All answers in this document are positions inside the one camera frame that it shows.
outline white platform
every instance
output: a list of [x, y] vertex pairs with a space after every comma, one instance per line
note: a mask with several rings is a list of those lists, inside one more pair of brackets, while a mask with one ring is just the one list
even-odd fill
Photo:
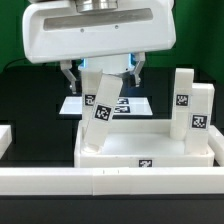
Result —
[[10, 125], [0, 125], [0, 159], [12, 142]]
[[[119, 113], [115, 110], [115, 116], [116, 115], [145, 115], [145, 116], [151, 116], [152, 110], [149, 105], [149, 102], [147, 98], [131, 98], [127, 97], [125, 99], [128, 99], [129, 104], [118, 104], [117, 106], [129, 106], [130, 107], [130, 113]], [[66, 97], [63, 106], [60, 110], [60, 114], [64, 115], [81, 115], [82, 114], [82, 97]]]
[[113, 120], [105, 145], [98, 154], [84, 151], [79, 123], [75, 146], [75, 167], [209, 167], [214, 153], [207, 146], [205, 155], [184, 153], [185, 142], [169, 137], [170, 120]]

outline white block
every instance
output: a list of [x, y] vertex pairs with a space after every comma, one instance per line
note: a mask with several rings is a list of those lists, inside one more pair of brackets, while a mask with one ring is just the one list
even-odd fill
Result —
[[186, 154], [206, 154], [214, 87], [212, 84], [193, 84], [189, 126], [186, 135]]
[[109, 131], [115, 106], [122, 88], [122, 79], [111, 75], [103, 75], [97, 92], [92, 116], [89, 120], [84, 141], [88, 146], [95, 146], [98, 151]]
[[215, 153], [215, 160], [220, 166], [224, 166], [224, 136], [215, 126], [210, 126], [208, 144]]
[[186, 136], [193, 79], [193, 69], [176, 70], [170, 129], [170, 137], [175, 140], [184, 140]]
[[95, 97], [102, 78], [101, 70], [83, 69], [82, 76], [82, 119], [89, 120], [92, 114]]
[[0, 158], [12, 142], [11, 126], [0, 125]]
[[224, 168], [1, 168], [0, 195], [223, 194]]

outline tall white block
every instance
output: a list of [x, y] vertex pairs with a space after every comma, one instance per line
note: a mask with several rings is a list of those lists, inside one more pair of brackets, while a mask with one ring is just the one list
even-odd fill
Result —
[[186, 154], [207, 153], [214, 92], [212, 84], [192, 85], [189, 125], [185, 140]]
[[184, 140], [186, 136], [193, 79], [193, 69], [176, 70], [170, 129], [170, 137], [175, 140]]
[[82, 70], [82, 120], [89, 120], [102, 78], [101, 70]]
[[84, 137], [84, 142], [87, 145], [85, 151], [97, 152], [104, 145], [122, 84], [122, 79], [119, 77], [102, 76]]

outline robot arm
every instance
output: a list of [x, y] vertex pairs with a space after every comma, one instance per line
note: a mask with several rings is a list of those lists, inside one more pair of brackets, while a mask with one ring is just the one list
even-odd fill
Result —
[[[26, 57], [33, 63], [60, 61], [73, 92], [75, 78], [69, 61], [84, 58], [84, 65], [79, 67], [83, 83], [87, 83], [83, 84], [83, 99], [89, 94], [95, 97], [91, 110], [89, 105], [83, 108], [83, 113], [90, 111], [85, 116], [88, 126], [84, 142], [87, 148], [98, 151], [109, 130], [122, 87], [121, 77], [130, 72], [138, 85], [145, 52], [170, 49], [176, 41], [173, 0], [31, 2], [34, 4], [23, 17]], [[136, 58], [135, 68], [131, 53]], [[92, 73], [97, 88], [90, 88]]]

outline white foam block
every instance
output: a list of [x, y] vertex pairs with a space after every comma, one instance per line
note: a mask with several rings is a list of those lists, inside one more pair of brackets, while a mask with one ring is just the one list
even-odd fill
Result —
[[1, 168], [0, 195], [223, 194], [224, 168]]
[[186, 154], [206, 154], [214, 87], [212, 84], [193, 84], [189, 125], [186, 135]]
[[[128, 104], [120, 104], [119, 101], [126, 100]], [[151, 116], [152, 110], [146, 97], [122, 97], [119, 98], [114, 116]], [[66, 97], [60, 114], [64, 115], [81, 115], [82, 114], [82, 97]]]
[[102, 78], [102, 71], [83, 69], [81, 76], [82, 76], [82, 101], [83, 101], [81, 112], [82, 119], [89, 120], [93, 110], [95, 96], [97, 94], [100, 85], [100, 80]]
[[170, 129], [170, 137], [175, 140], [184, 140], [186, 136], [193, 78], [193, 69], [176, 70]]
[[102, 76], [84, 137], [88, 145], [97, 147], [104, 145], [122, 84], [122, 79], [119, 77]]
[[0, 158], [12, 142], [11, 126], [0, 125]]

